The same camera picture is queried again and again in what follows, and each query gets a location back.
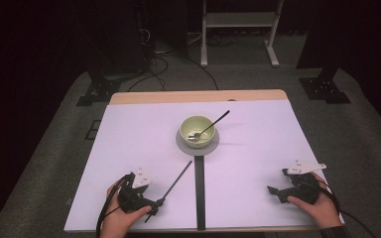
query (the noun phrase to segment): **metal spoon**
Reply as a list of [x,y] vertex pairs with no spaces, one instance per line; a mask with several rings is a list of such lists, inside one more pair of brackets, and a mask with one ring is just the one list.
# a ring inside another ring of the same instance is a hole
[[219,120],[221,120],[222,118],[224,118],[228,113],[230,112],[230,110],[227,110],[224,114],[222,114],[222,116],[220,118],[218,118],[216,121],[214,121],[211,125],[209,125],[207,128],[205,128],[205,130],[203,130],[202,132],[195,132],[193,133],[193,135],[188,135],[188,140],[189,141],[192,141],[192,142],[196,142],[199,140],[200,138],[200,135],[202,135],[202,133],[204,133],[206,130],[208,130],[209,128],[211,128],[213,125],[215,125],[215,123],[219,122]]

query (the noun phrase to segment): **hand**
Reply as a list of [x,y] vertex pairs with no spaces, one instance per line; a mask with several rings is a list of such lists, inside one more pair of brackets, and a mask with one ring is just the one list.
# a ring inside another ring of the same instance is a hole
[[[112,185],[107,190],[107,195],[110,193]],[[103,225],[101,228],[100,238],[123,238],[128,232],[129,228],[142,216],[151,211],[151,206],[145,206],[141,209],[125,213],[120,207],[118,202],[118,191],[116,191],[110,201],[109,206],[107,207],[107,215],[103,220]]]
[[[326,189],[324,180],[317,174],[312,174],[317,180],[321,181],[319,185],[322,188]],[[287,200],[309,214],[320,229],[342,225],[332,200],[322,192],[319,193],[317,202],[314,205],[306,203],[294,196],[289,196]]]

